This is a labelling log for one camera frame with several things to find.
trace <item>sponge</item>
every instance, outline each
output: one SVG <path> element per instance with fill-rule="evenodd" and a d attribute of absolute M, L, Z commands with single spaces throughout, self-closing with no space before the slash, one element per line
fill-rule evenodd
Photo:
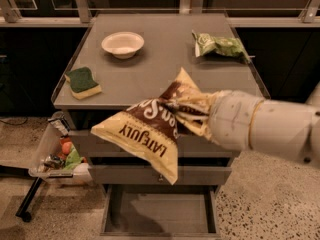
<path fill-rule="evenodd" d="M 100 93 L 101 86 L 93 80 L 92 72 L 88 67 L 71 70 L 65 74 L 70 83 L 71 93 L 78 100 Z"/>

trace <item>black cabinet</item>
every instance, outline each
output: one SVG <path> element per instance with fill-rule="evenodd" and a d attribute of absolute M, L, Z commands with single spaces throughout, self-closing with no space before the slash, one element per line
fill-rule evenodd
<path fill-rule="evenodd" d="M 85 31 L 0 29 L 0 115 L 52 115 L 52 92 Z"/>
<path fill-rule="evenodd" d="M 320 81 L 320 30 L 238 28 L 272 99 L 304 103 Z"/>

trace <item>table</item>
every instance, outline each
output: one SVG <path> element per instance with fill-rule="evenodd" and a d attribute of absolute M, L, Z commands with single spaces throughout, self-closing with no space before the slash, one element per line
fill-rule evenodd
<path fill-rule="evenodd" d="M 89 158 L 91 176 L 95 182 L 106 186 L 106 215 L 102 232 L 105 237 L 150 237 L 145 233 L 136 236 L 137 232 L 130 227 L 133 233 L 128 232 L 128 229 L 126 232 L 116 233 L 115 231 L 119 230 L 110 228 L 110 221 L 121 218 L 121 215 L 118 215 L 123 205 L 121 206 L 122 201 L 119 200 L 123 199 L 124 191 L 126 200 L 130 201 L 139 186 L 147 186 L 147 194 L 151 193 L 151 196 L 157 189 L 164 194 L 174 192 L 176 195 L 186 195 L 188 191 L 192 194 L 203 194 L 204 198 L 201 201 L 195 199 L 195 207 L 199 209 L 191 213 L 197 212 L 200 207 L 206 207 L 203 214 L 207 214 L 207 221 L 201 223 L 195 232 L 180 235 L 179 239 L 219 239 L 215 219 L 215 195 L 228 179 L 232 161 L 239 152 L 223 150 L 196 136 L 179 138 L 179 178 L 172 187 L 141 159 L 134 158 L 116 145 L 90 134 L 90 128 L 107 116 L 144 99 L 158 97 L 172 83 L 181 67 L 189 73 L 203 92 L 230 89 L 258 96 L 264 93 L 265 89 L 259 84 L 260 79 L 253 65 L 214 55 L 196 58 L 192 30 L 224 37 L 234 37 L 236 34 L 230 28 L 225 15 L 218 13 L 100 14 L 96 17 L 71 69 L 89 67 L 94 79 L 101 85 L 102 93 L 84 100 L 76 100 L 71 95 L 68 83 L 62 81 L 58 85 L 57 95 L 53 99 L 54 106 L 64 111 L 72 129 L 72 141 L 79 153 Z M 101 42 L 107 35 L 121 31 L 138 33 L 145 40 L 144 47 L 128 60 L 116 59 L 101 48 Z M 193 200 L 195 197 L 188 196 L 186 199 L 188 198 Z M 159 202 L 153 208 L 162 205 Z M 163 233 L 167 232 L 164 228 L 168 224 L 163 224 L 163 221 L 161 223 L 159 225 L 163 231 L 157 235 L 153 234 L 152 239 L 168 237 L 167 233 Z M 170 223 L 171 226 L 175 225 L 175 229 L 179 228 L 178 218 Z M 176 233 L 169 234 L 169 237 L 174 236 Z"/>

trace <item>gray countertop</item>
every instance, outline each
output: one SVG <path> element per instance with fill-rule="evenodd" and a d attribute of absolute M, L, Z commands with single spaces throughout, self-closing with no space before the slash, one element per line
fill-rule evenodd
<path fill-rule="evenodd" d="M 54 100 L 57 109 L 122 109 L 161 95 L 181 67 L 203 92 L 242 90 L 261 96 L 248 65 L 218 56 L 196 58 L 195 32 L 233 37 L 224 14 L 100 14 L 72 69 L 89 67 L 102 93 L 77 100 L 65 82 Z M 101 48 L 115 32 L 140 34 L 145 44 L 132 58 L 119 60 Z"/>

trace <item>speckled floor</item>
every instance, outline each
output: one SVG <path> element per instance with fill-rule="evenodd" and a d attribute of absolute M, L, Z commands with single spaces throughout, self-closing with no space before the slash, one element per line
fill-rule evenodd
<path fill-rule="evenodd" d="M 28 118 L 20 126 L 0 123 L 0 165 L 28 168 L 46 125 L 46 118 Z M 320 239 L 320 170 L 254 152 L 241 153 L 232 168 L 217 197 L 223 239 Z M 43 183 L 26 223 L 15 213 L 32 183 L 0 177 L 0 239 L 99 236 L 105 205 L 99 186 Z"/>

